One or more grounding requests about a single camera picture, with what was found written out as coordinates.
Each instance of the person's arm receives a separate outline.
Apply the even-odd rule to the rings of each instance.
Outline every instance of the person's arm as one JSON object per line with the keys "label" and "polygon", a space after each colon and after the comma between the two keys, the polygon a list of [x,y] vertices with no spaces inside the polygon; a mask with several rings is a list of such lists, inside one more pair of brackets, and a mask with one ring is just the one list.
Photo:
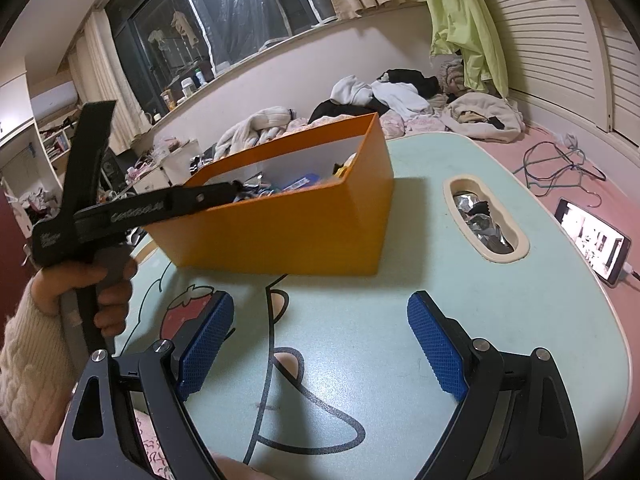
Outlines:
{"label": "person's arm", "polygon": [[[132,260],[124,280],[135,272]],[[53,441],[74,386],[59,316],[60,295],[100,282],[105,275],[105,269],[77,262],[43,269],[29,282],[15,317],[7,323],[0,352],[0,416],[27,456],[32,440]],[[123,332],[130,295],[130,283],[121,282],[98,297],[101,310],[94,321],[103,335]]]}

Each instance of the cream knit sleeve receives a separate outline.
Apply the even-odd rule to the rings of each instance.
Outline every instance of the cream knit sleeve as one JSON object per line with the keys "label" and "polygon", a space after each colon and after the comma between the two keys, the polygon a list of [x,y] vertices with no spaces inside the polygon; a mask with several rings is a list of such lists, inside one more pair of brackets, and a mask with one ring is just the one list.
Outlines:
{"label": "cream knit sleeve", "polygon": [[0,416],[30,456],[32,440],[51,444],[74,384],[60,317],[41,313],[27,285],[0,352]]}

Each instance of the window sill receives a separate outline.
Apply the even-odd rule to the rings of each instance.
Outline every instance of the window sill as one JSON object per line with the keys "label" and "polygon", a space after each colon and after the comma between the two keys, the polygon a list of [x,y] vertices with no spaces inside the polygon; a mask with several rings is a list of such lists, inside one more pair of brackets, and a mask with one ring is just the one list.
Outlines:
{"label": "window sill", "polygon": [[[373,9],[373,10],[363,12],[361,18],[374,16],[376,14],[383,14],[385,12],[391,12],[393,10],[406,9],[409,7],[420,7],[423,5],[425,5],[425,3],[423,2],[410,2],[410,3],[402,4],[399,6]],[[136,136],[136,138],[131,143],[132,149],[138,152],[138,149],[142,146],[142,143],[144,140],[153,139],[153,136],[156,133],[158,133],[158,131],[161,130],[163,126],[167,125],[173,119],[179,117],[183,112],[185,112],[186,110],[191,108],[194,104],[196,104],[198,101],[206,97],[213,89],[218,88],[219,86],[225,84],[231,78],[238,76],[238,71],[248,70],[252,66],[262,63],[267,58],[276,55],[278,51],[283,50],[285,48],[291,48],[293,44],[295,44],[298,41],[306,40],[307,38],[315,34],[318,34],[319,32],[326,32],[331,28],[337,27],[338,25],[342,25],[343,23],[346,23],[348,21],[351,21],[351,20],[341,21],[336,19],[332,22],[321,23],[320,25],[316,25],[315,27],[310,28],[305,32],[302,32],[301,34],[297,34],[296,36],[287,38],[286,40],[281,41],[280,43],[277,43],[273,46],[270,46],[269,48],[265,48],[261,52],[256,52],[252,56],[249,56],[243,59],[242,61],[239,61],[235,65],[232,65],[228,70],[226,70],[226,72],[223,72],[213,81],[210,81],[204,87],[201,87],[194,95],[187,98],[185,102],[177,106],[174,110],[171,110],[167,115],[163,116],[156,124],[154,124],[151,127],[151,129],[148,132],[141,134],[139,136]]]}

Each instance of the blue gripper pad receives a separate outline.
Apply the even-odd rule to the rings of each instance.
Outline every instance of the blue gripper pad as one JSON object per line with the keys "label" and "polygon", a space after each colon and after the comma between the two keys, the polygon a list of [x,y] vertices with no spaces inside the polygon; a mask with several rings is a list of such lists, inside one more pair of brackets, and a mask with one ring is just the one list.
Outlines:
{"label": "blue gripper pad", "polygon": [[462,357],[419,294],[416,293],[409,298],[406,312],[409,326],[427,356],[440,387],[445,392],[453,394],[458,402],[462,402],[468,390]]}
{"label": "blue gripper pad", "polygon": [[233,321],[234,300],[225,293],[200,326],[180,362],[176,390],[183,402],[200,391]]}

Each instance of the phone screen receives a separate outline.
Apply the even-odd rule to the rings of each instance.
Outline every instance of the phone screen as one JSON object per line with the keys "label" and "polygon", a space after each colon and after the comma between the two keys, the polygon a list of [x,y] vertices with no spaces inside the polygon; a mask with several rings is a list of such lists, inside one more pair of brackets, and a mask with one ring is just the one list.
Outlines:
{"label": "phone screen", "polygon": [[615,283],[628,250],[625,235],[566,200],[560,201],[556,218],[591,268],[606,282]]}

